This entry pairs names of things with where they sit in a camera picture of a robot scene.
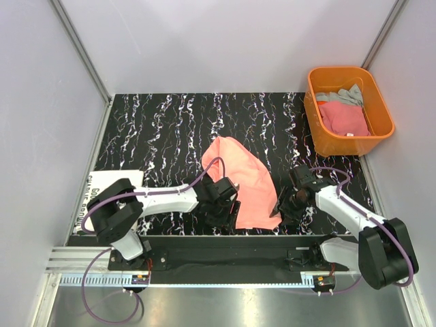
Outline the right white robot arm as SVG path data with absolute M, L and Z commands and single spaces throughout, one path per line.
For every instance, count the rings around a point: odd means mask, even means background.
M 368 285 L 380 290 L 388 285 L 407 287 L 419 271 L 407 226 L 398 218 L 378 215 L 343 192 L 350 176 L 335 183 L 316 174 L 318 168 L 300 165 L 290 170 L 291 187 L 284 187 L 272 214 L 280 213 L 283 224 L 302 217 L 310 206 L 327 213 L 355 238 L 346 241 L 326 235 L 313 243 L 306 253 L 290 261 L 300 267 L 331 269 L 335 264 L 360 273 Z

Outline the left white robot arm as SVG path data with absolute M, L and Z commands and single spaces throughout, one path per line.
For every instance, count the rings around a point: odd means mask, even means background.
M 141 269 L 147 261 L 145 247 L 134 232 L 143 217 L 164 213 L 200 213 L 217 227 L 232 225 L 238 212 L 239 185 L 228 177 L 217 182 L 208 176 L 190 184 L 164 188 L 140 188 L 121 178 L 87 204 L 87 215 L 97 241 L 118 251 L 131 269 Z

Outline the salmon pink t-shirt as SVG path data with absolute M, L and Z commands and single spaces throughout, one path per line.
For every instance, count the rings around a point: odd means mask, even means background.
M 215 182 L 226 176 L 239 185 L 237 229 L 274 230 L 282 222 L 279 214 L 271 215 L 277 192 L 270 172 L 239 141 L 216 137 L 202 156 L 202 167 Z

